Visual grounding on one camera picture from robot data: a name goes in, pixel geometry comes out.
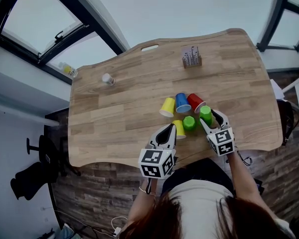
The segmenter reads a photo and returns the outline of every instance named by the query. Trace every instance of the floor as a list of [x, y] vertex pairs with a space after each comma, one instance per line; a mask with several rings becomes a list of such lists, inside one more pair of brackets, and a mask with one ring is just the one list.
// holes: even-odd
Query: floor
[[[270, 73], [269, 76], [283, 88], [299, 77], [299, 71]], [[293, 90], [286, 94], [286, 99], [297, 104]], [[60, 146], [60, 138], [67, 136], [67, 116], [67, 110], [48, 116], [61, 122], [61, 126], [50, 127], [46, 131], [57, 147]], [[67, 151], [66, 141], [62, 147]], [[285, 147], [269, 152], [244, 151], [241, 154], [252, 158], [253, 164], [249, 169], [254, 178], [263, 181], [265, 191], [262, 196], [267, 205], [279, 218], [288, 222], [296, 218], [299, 224], [299, 131], [293, 133]], [[223, 157], [213, 160], [231, 176], [229, 165]], [[143, 179], [139, 170], [113, 163], [94, 163], [78, 170], [82, 173], [81, 177], [67, 170], [67, 176], [58, 177], [52, 185], [57, 209], [90, 226], [112, 232], [111, 219], [127, 217], [138, 193]], [[82, 224], [75, 219], [63, 213], [59, 215], [63, 222], [75, 230], [82, 228]], [[125, 221], [115, 219], [114, 227], [122, 227]], [[83, 238], [96, 238], [91, 229], [83, 230], [80, 235]], [[108, 238], [99, 233], [98, 237]]]

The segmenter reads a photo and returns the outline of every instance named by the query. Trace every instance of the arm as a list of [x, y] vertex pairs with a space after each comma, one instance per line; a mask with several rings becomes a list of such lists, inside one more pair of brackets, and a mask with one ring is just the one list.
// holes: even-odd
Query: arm
[[[148, 180], [145, 179], [143, 184], [141, 185], [141, 189], [146, 189], [146, 186], [148, 185]], [[157, 186], [157, 179], [151, 180], [151, 192], [156, 193], [156, 186]], [[155, 196], [148, 195], [141, 190], [139, 190], [138, 195], [136, 196], [133, 205], [130, 209], [129, 216], [128, 216], [128, 222], [126, 225], [122, 228], [122, 231], [125, 230], [130, 224], [132, 224], [134, 221], [137, 221], [141, 218], [143, 218], [149, 210], [153, 207]]]
[[233, 175], [233, 183], [237, 197], [259, 205], [265, 209], [273, 219], [277, 218], [260, 196], [254, 178], [251, 176], [239, 155], [236, 152], [233, 152], [228, 154], [227, 158]]

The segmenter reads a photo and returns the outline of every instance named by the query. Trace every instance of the white cable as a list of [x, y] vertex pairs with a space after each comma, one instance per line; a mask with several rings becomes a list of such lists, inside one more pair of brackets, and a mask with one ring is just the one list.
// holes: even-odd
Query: white cable
[[71, 218], [75, 219], [75, 220], [76, 220], [76, 221], [78, 221], [79, 223], [81, 223], [81, 224], [83, 224], [83, 225], [85, 225], [85, 226], [87, 226], [87, 227], [89, 227], [89, 228], [93, 229], [94, 231], [96, 231], [96, 232], [98, 232], [98, 233], [100, 233], [100, 234], [104, 234], [104, 235], [107, 235], [107, 236], [109, 236], [109, 237], [112, 237], [112, 238], [114, 238], [113, 236], [111, 236], [111, 235], [109, 235], [109, 234], [107, 234], [107, 233], [100, 232], [100, 231], [98, 231], [98, 230], [96, 230], [96, 229], [92, 228], [91, 226], [89, 226], [89, 225], [86, 225], [86, 224], [85, 224], [85, 223], [83, 223], [82, 221], [78, 220], [77, 218], [75, 218], [75, 217], [73, 217], [73, 216], [71, 216], [71, 215], [69, 215], [69, 214], [67, 214], [67, 213], [65, 213], [65, 212], [62, 212], [62, 211], [57, 211], [57, 210], [54, 210], [54, 211], [55, 211], [55, 212], [59, 212], [59, 213], [63, 213], [63, 214], [65, 214], [65, 215], [67, 215], [67, 216], [69, 216], [69, 217], [71, 217]]
[[114, 228], [114, 226], [113, 226], [113, 220], [115, 220], [115, 219], [117, 219], [117, 218], [124, 218], [124, 219], [128, 219], [128, 218], [126, 218], [126, 217], [124, 217], [124, 216], [119, 216], [119, 217], [115, 217], [115, 218], [112, 218], [112, 220], [111, 220], [111, 225], [112, 225], [112, 228], [115, 230], [115, 228]]

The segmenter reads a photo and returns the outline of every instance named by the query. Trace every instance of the bracelet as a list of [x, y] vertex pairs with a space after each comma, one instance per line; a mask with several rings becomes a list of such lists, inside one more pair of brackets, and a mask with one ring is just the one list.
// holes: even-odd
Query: bracelet
[[[147, 194], [147, 192], [146, 192], [144, 189], [142, 189], [140, 186], [139, 186], [139, 189], [140, 189], [142, 192], [144, 192], [145, 194]], [[152, 196], [156, 196], [156, 193], [154, 193], [154, 192], [150, 192], [150, 195], [152, 195]]]

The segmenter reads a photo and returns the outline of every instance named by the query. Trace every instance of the white bottle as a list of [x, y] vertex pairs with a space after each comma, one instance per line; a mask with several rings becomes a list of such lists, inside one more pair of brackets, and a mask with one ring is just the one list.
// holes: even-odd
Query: white bottle
[[59, 68], [61, 69], [61, 71], [65, 74], [70, 75], [71, 77], [75, 77], [78, 72], [77, 70], [75, 70], [73, 67], [71, 67], [69, 64], [67, 63], [59, 63]]
[[115, 84], [115, 79], [109, 74], [104, 74], [102, 76], [102, 81], [111, 86], [113, 86]]

